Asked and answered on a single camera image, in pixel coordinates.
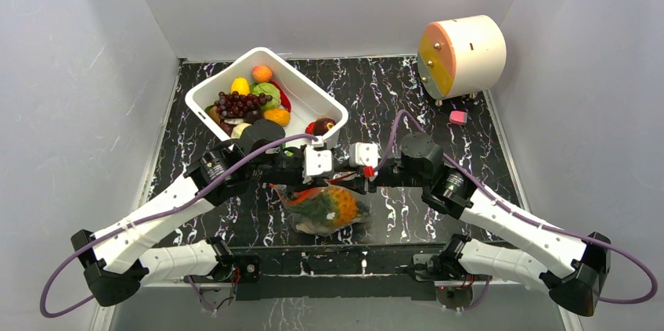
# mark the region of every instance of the black marble table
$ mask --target black marble table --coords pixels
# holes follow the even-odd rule
[[[340,152],[351,142],[387,144],[396,112],[408,110],[428,134],[457,162],[469,168],[501,196],[517,203],[514,184],[482,94],[474,100],[451,99],[437,107],[417,80],[414,57],[313,59],[289,61],[348,109],[339,138]],[[218,143],[185,104],[185,94],[229,63],[186,63],[171,108],[152,195],[166,187],[205,150]],[[448,121],[449,112],[468,112],[466,126]],[[410,126],[399,129],[403,137]],[[370,206],[371,219],[322,238],[294,232],[277,195],[264,185],[194,218],[163,239],[159,246],[195,243],[221,236],[230,246],[304,246],[318,244],[444,243],[453,233],[480,240],[497,239],[487,231],[438,214],[420,200],[419,189],[382,189],[358,196]]]

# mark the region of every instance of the pink eraser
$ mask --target pink eraser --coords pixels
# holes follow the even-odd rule
[[[457,125],[465,125],[468,121],[468,113],[461,112],[460,110],[453,110],[449,114],[449,122]]]

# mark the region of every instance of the orange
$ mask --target orange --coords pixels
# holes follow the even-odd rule
[[[251,76],[254,77],[256,83],[266,83],[272,80],[272,71],[269,67],[261,65],[259,67],[254,67],[251,71]]]

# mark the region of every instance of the red chili pepper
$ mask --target red chili pepper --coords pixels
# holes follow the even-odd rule
[[[284,108],[286,108],[286,110],[288,112],[290,112],[291,111],[291,101],[288,100],[288,98],[286,97],[286,94],[283,93],[283,90],[281,89],[281,87],[279,87],[278,84],[274,83],[274,81],[270,81],[268,83],[270,83],[271,85],[274,85],[274,87],[276,87],[279,90],[279,94],[280,94],[280,98],[281,98],[281,105]]]

